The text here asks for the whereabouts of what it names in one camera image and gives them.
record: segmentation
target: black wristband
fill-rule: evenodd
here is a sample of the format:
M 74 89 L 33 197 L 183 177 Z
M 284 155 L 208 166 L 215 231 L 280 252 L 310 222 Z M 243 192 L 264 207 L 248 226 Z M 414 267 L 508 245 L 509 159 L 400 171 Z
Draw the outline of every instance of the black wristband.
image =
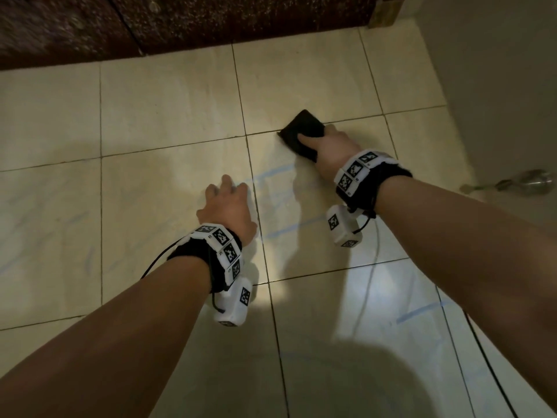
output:
M 403 169 L 398 164 L 381 163 L 370 170 L 351 197 L 338 186 L 337 195 L 340 196 L 351 210 L 361 208 L 368 217 L 375 218 L 375 202 L 377 201 L 379 186 L 389 177 L 393 176 L 412 177 L 412 173 L 407 169 Z
M 242 251 L 242 242 L 238 235 L 228 227 L 226 230 L 234 237 L 238 248 Z M 178 245 L 174 252 L 168 256 L 167 261 L 177 256 L 194 256 L 207 263 L 209 266 L 209 273 L 211 274 L 211 293 L 218 293 L 228 289 L 225 282 L 225 270 L 217 258 L 217 253 L 205 240 L 190 239 L 183 245 Z

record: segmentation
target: white tile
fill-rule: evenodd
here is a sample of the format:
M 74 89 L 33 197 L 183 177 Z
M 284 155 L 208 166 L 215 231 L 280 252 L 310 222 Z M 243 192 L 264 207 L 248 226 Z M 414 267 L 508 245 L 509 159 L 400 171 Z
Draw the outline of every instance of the white tile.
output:
M 0 170 L 100 155 L 99 64 L 0 72 Z
M 476 418 L 512 418 L 511 409 L 487 367 L 464 312 L 441 289 L 440 294 Z
M 268 286 L 254 295 L 237 328 L 215 323 L 203 307 L 151 418 L 286 417 Z
M 398 159 L 416 179 L 458 191 L 474 173 L 447 107 L 386 116 Z
M 473 417 L 435 286 L 410 260 L 270 284 L 293 418 Z
M 477 324 L 472 323 L 472 325 L 516 414 L 519 417 L 555 418 L 555 413 L 551 408 L 499 352 Z
M 232 47 L 103 62 L 102 154 L 243 135 Z
M 100 159 L 0 173 L 0 328 L 100 306 Z
M 0 377 L 79 320 L 71 318 L 0 331 Z
M 139 280 L 166 246 L 198 225 L 205 188 L 220 184 L 225 173 L 251 185 L 245 138 L 102 159 L 103 302 Z M 250 209 L 257 222 L 253 197 Z M 243 255 L 246 276 L 266 282 L 259 235 Z
M 360 31 L 385 113 L 447 104 L 414 19 Z
M 394 154 L 382 116 L 344 121 L 337 128 L 365 147 Z M 356 248 L 334 245 L 325 212 L 341 200 L 332 183 L 276 133 L 249 136 L 248 143 L 270 281 L 407 257 L 381 219 L 377 227 L 368 224 Z
M 381 114 L 358 29 L 234 45 L 247 133 L 308 109 L 322 122 Z

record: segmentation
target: forearm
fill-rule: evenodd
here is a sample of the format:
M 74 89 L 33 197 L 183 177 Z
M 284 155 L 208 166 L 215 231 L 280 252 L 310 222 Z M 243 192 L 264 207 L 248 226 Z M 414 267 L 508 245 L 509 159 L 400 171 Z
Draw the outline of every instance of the forearm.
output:
M 557 243 L 491 205 L 404 176 L 380 186 L 376 211 L 556 408 Z
M 148 416 L 211 288 L 194 257 L 172 259 L 0 379 L 6 416 Z

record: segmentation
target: black sponge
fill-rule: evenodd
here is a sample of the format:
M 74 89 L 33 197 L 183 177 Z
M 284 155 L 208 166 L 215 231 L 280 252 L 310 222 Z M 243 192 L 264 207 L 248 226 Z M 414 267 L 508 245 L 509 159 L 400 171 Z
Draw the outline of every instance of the black sponge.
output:
M 302 145 L 298 140 L 298 133 L 310 138 L 322 138 L 325 135 L 325 126 L 309 111 L 302 110 L 288 126 L 278 133 L 292 151 L 316 163 L 317 151 Z

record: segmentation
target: hand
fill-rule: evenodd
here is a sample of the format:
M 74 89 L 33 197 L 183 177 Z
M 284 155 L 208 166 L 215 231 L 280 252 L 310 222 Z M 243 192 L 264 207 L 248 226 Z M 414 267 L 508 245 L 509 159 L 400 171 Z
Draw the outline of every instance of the hand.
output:
M 361 147 L 334 125 L 325 126 L 325 136 L 310 138 L 298 134 L 298 140 L 305 146 L 317 151 L 317 170 L 328 181 L 333 181 L 339 168 L 358 154 Z
M 222 177 L 220 189 L 210 184 L 205 189 L 207 203 L 202 210 L 197 210 L 199 223 L 222 224 L 237 234 L 246 247 L 257 232 L 257 224 L 251 221 L 247 207 L 247 191 L 247 184 L 235 187 L 227 174 Z

